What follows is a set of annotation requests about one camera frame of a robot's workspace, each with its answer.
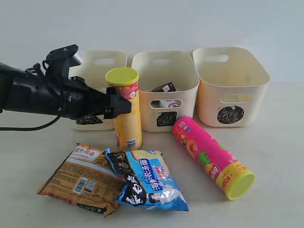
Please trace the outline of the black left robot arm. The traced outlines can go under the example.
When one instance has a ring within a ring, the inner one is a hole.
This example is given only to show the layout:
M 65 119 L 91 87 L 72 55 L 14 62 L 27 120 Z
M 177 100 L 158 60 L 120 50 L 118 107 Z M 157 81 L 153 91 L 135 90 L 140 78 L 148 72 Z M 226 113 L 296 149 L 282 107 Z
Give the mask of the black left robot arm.
M 114 119 L 130 113 L 131 107 L 131 102 L 114 87 L 102 93 L 89 87 L 78 76 L 35 75 L 6 64 L 0 65 L 1 110 L 59 115 L 77 120 L 91 115 Z

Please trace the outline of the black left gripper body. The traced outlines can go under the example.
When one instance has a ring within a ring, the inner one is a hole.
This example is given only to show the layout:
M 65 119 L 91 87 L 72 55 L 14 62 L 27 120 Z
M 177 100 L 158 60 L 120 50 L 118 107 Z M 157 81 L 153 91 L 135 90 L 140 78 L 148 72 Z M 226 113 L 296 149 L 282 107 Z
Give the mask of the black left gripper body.
M 94 114 L 104 114 L 109 108 L 109 95 L 89 87 L 85 80 L 75 76 L 61 79 L 63 100 L 60 104 L 62 117 L 80 119 Z

